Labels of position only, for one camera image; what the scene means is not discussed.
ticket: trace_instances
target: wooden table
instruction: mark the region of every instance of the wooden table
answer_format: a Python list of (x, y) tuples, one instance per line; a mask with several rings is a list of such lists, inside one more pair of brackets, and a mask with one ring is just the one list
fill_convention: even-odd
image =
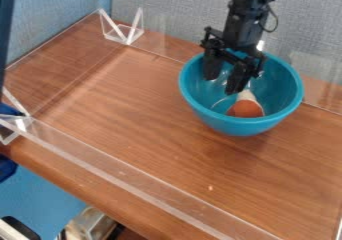
[[(147, 33), (140, 42), (153, 38)], [(165, 47), (181, 59), (200, 51), (175, 38)], [(104, 40), (92, 15), (13, 65), (6, 86), (38, 120), (279, 238), (332, 239), (340, 117), (303, 104), (267, 133), (227, 137), (193, 116), (177, 91), (180, 69), (181, 63)], [(8, 149), (18, 164), (145, 238), (212, 239), (29, 140), (17, 138)]]

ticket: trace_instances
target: teal bowl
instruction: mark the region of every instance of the teal bowl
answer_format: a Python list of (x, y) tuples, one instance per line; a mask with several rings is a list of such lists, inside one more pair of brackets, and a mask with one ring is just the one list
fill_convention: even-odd
[(179, 77), (181, 95), (195, 114), (216, 131), (232, 136), (251, 136), (270, 130), (298, 108), (303, 99), (303, 84), (294, 68), (278, 57), (267, 54), (264, 73), (251, 79), (251, 89), (264, 110), (264, 117), (236, 118), (225, 115), (236, 101), (224, 88), (232, 66), (224, 63), (217, 79), (203, 78), (203, 54), (184, 65)]

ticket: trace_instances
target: cable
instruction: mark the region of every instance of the cable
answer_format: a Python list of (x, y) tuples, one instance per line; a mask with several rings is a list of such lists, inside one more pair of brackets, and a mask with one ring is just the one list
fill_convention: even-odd
[(272, 33), (272, 32), (276, 30), (276, 28), (278, 28), (278, 25), (279, 25), (279, 18), (278, 18), (278, 16), (276, 16), (276, 14), (275, 14), (275, 12), (274, 12), (271, 6), (270, 6), (268, 4), (267, 4), (266, 6), (267, 6), (267, 9), (268, 9), (270, 14), (272, 15), (272, 17), (274, 17), (274, 19), (275, 19), (275, 26), (274, 26), (274, 28), (272, 28), (271, 30), (267, 29), (267, 28), (260, 24), (260, 22), (259, 22), (259, 26), (260, 26), (260, 28), (262, 28), (262, 30), (263, 30), (264, 32)]

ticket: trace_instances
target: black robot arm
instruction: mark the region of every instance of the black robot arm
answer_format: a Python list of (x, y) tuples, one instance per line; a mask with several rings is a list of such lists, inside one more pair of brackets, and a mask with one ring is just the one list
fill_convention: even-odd
[[(217, 78), (223, 62), (233, 65), (228, 76), (225, 93), (233, 94), (244, 89), (251, 77), (259, 77), (266, 56), (256, 49), (271, 11), (268, 3), (275, 0), (231, 0), (224, 30), (205, 28), (201, 40), (204, 48), (203, 73), (205, 80)], [(236, 57), (229, 51), (240, 51), (245, 57)]]

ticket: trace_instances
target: bowl rim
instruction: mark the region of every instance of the bowl rim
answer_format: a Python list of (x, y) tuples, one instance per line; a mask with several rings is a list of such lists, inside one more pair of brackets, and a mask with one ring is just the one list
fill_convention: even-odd
[(276, 121), (276, 120), (283, 119), (296, 109), (296, 107), (302, 103), (303, 93), (304, 93), (303, 92), (303, 82), (302, 82), (298, 72), (290, 66), (290, 64), (287, 62), (284, 62), (279, 57), (276, 57), (272, 54), (266, 53), (266, 56), (267, 56), (267, 58), (270, 58), (271, 60), (278, 62), (287, 69), (287, 71), (290, 72), (290, 74), (294, 78), (295, 85), (298, 88), (298, 91), (296, 91), (296, 94), (295, 94), (295, 97), (294, 97), (291, 103), (279, 112), (276, 112), (271, 115), (267, 115), (263, 117), (255, 117), (255, 118), (232, 117), (232, 116), (223, 115), (223, 114), (209, 110), (192, 98), (192, 95), (189, 94), (187, 87), (185, 87), (185, 72), (187, 72), (188, 68), (191, 67), (191, 65), (193, 64), (193, 62), (203, 57), (203, 53), (197, 54), (185, 63), (185, 65), (180, 71), (180, 75), (179, 75), (179, 89), (180, 89), (180, 92), (183, 94), (185, 101), (191, 104), (191, 106), (196, 110), (199, 110), (201, 113), (207, 114), (209, 117), (223, 120), (225, 122), (231, 122), (231, 123), (255, 124), (255, 123), (264, 123), (267, 121)]

